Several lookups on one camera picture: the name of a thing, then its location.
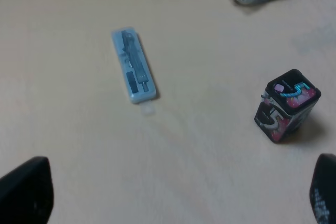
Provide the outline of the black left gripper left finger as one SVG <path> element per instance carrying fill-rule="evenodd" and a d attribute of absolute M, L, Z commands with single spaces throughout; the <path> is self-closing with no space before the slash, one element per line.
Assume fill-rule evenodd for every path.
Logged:
<path fill-rule="evenodd" d="M 33 157 L 1 178 L 1 223 L 47 223 L 53 206 L 47 157 Z"/>

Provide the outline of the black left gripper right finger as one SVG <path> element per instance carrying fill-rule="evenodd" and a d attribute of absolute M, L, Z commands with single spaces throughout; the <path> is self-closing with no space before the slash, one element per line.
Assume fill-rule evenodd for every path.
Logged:
<path fill-rule="evenodd" d="M 318 157 L 309 196 L 317 223 L 335 224 L 335 155 Z"/>

